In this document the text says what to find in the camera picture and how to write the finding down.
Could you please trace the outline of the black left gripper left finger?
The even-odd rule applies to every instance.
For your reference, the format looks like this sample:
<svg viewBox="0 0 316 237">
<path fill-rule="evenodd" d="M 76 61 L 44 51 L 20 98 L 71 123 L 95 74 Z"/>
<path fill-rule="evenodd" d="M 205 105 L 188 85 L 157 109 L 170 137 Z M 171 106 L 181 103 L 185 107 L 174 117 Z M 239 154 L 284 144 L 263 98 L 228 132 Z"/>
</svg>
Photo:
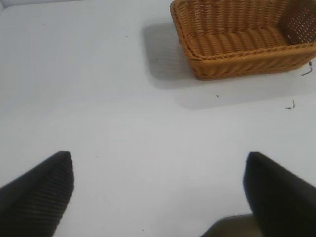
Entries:
<svg viewBox="0 0 316 237">
<path fill-rule="evenodd" d="M 2 237 L 52 237 L 74 190 L 71 154 L 59 151 L 0 189 Z"/>
</svg>

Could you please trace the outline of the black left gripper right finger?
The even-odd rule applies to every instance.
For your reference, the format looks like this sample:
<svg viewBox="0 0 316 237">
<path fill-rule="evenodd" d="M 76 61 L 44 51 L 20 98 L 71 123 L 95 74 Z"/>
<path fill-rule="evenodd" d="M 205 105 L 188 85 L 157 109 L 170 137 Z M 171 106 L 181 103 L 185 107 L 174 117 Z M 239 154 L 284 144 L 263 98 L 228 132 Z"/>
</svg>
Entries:
<svg viewBox="0 0 316 237">
<path fill-rule="evenodd" d="M 316 189 L 260 152 L 250 152 L 243 186 L 265 237 L 314 237 Z"/>
</svg>

